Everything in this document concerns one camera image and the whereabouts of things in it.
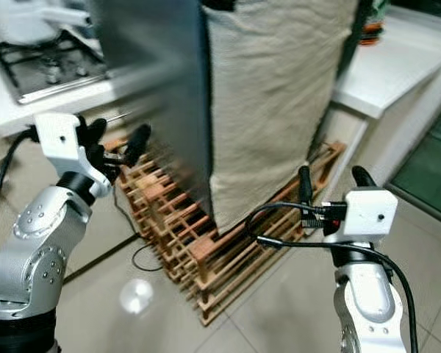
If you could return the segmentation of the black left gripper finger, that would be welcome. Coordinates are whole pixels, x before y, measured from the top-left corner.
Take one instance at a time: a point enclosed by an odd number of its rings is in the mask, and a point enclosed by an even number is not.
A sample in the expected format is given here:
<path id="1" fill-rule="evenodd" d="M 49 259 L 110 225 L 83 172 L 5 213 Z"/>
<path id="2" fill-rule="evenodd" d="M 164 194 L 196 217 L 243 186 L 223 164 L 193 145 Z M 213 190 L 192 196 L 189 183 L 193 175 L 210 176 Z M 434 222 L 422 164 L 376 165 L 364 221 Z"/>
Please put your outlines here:
<path id="1" fill-rule="evenodd" d="M 123 153 L 123 165 L 134 167 L 139 162 L 141 155 L 146 152 L 151 134 L 152 128 L 149 124 L 141 124 L 132 132 L 129 140 L 126 142 L 126 150 Z"/>
<path id="2" fill-rule="evenodd" d="M 101 144 L 101 139 L 107 131 L 106 118 L 96 118 L 88 123 L 83 115 L 78 115 L 77 121 L 79 122 L 76 128 L 77 145 L 87 150 L 104 150 L 105 148 Z"/>

